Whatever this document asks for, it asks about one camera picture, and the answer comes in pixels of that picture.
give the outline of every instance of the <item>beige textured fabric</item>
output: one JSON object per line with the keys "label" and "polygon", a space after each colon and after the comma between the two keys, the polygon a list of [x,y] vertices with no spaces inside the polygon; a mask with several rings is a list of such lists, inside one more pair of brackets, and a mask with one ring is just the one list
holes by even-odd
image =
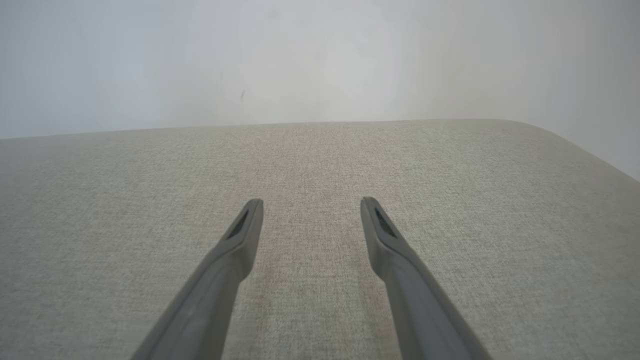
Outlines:
{"label": "beige textured fabric", "polygon": [[399,357],[376,197],[496,359],[640,356],[640,183],[499,120],[0,141],[0,358],[125,359],[264,199],[226,359]]}

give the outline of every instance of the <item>fabric surface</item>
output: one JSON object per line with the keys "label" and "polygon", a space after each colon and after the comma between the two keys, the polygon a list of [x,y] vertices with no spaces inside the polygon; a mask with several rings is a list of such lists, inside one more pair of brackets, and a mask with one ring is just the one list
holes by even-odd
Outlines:
{"label": "fabric surface", "polygon": [[496,359],[640,356],[640,183],[500,120],[0,141],[0,358],[126,359],[264,199],[225,359],[395,359],[377,198]]}

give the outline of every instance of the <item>gray plastic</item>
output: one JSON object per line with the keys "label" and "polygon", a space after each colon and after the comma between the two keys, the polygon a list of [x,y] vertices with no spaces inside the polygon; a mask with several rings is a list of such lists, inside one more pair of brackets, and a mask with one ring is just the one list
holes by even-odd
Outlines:
{"label": "gray plastic", "polygon": [[240,282],[251,272],[262,200],[246,203],[147,335],[133,360],[219,359]]}
{"label": "gray plastic", "polygon": [[378,201],[360,215],[374,272],[385,282],[404,359],[490,359],[418,255]]}

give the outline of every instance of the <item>plain background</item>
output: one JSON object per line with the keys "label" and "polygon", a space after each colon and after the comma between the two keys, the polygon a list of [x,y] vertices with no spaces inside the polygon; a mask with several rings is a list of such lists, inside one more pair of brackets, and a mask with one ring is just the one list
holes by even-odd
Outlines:
{"label": "plain background", "polygon": [[640,1],[3,0],[0,138],[491,118],[640,179]]}

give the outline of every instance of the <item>wall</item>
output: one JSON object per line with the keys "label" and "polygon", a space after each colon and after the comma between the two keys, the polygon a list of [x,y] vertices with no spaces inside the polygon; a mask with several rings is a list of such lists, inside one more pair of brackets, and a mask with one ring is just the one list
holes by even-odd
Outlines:
{"label": "wall", "polygon": [[640,1],[3,0],[0,138],[527,122],[640,179]]}

